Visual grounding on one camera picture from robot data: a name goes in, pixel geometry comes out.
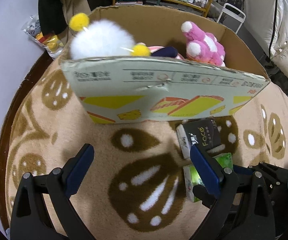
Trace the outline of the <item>white utility cart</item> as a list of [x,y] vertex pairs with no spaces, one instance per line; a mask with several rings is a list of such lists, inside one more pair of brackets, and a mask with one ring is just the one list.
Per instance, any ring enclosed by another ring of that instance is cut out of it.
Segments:
[[219,16],[216,20],[217,23],[223,23],[223,21],[221,20],[223,15],[228,16],[239,22],[239,25],[235,30],[235,34],[237,34],[246,20],[246,14],[242,10],[238,9],[237,7],[229,3],[220,5],[219,3],[215,2],[214,5],[219,11]]

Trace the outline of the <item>pink bear plush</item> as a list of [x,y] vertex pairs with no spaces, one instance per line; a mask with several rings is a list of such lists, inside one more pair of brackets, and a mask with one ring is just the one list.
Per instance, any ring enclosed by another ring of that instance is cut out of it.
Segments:
[[181,25],[186,37],[186,55],[189,59],[225,67],[225,49],[212,33],[205,33],[195,23],[186,21]]

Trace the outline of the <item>white fluffy plush yellow pompoms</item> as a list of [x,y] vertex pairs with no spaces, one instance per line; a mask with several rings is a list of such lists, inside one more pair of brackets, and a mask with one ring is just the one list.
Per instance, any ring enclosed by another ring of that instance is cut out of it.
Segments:
[[128,31],[110,20],[90,22],[86,14],[78,13],[70,19],[69,28],[76,32],[70,44],[70,56],[73,60],[151,55],[145,44],[136,43]]

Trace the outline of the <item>printed cardboard box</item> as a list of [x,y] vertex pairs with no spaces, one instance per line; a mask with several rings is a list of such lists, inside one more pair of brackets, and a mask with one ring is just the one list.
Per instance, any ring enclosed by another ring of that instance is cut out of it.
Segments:
[[[264,68],[245,43],[227,27],[168,7],[122,5],[99,7],[91,22],[109,20],[149,46],[172,46],[176,58],[91,56],[74,59],[67,43],[59,64],[71,89],[93,122],[199,119],[232,115],[268,84]],[[181,25],[192,21],[212,33],[225,48],[224,66],[184,59]]]

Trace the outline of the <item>beige patterned rug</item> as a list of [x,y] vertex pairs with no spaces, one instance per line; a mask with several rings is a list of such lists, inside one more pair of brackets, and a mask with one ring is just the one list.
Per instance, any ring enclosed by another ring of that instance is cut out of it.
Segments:
[[[267,163],[288,172],[288,96],[271,81],[232,115],[205,118],[215,120],[221,145],[202,151],[222,168]],[[47,175],[84,144],[94,148],[94,160],[70,202],[94,239],[191,239],[209,208],[193,193],[203,181],[183,158],[176,128],[199,119],[95,123],[58,57],[13,121],[5,178],[11,239],[69,239]],[[274,239],[275,231],[221,230],[219,236]]]

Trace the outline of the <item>black tissue pack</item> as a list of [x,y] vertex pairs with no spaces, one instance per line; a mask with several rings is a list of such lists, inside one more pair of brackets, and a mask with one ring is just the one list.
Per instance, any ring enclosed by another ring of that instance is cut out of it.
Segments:
[[194,145],[206,152],[221,145],[218,126],[213,118],[180,124],[176,132],[184,159],[190,159],[190,150]]

